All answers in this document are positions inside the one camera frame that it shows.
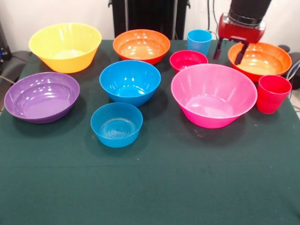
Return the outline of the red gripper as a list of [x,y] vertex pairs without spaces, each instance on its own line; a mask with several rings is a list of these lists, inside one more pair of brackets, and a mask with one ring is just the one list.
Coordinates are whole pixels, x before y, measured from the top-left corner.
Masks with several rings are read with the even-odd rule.
[[218,60],[222,51],[223,40],[233,40],[243,42],[243,47],[236,56],[235,65],[239,65],[249,46],[249,43],[258,43],[266,30],[266,23],[257,25],[247,25],[233,20],[228,14],[223,13],[219,20],[217,46],[213,55],[214,60]]

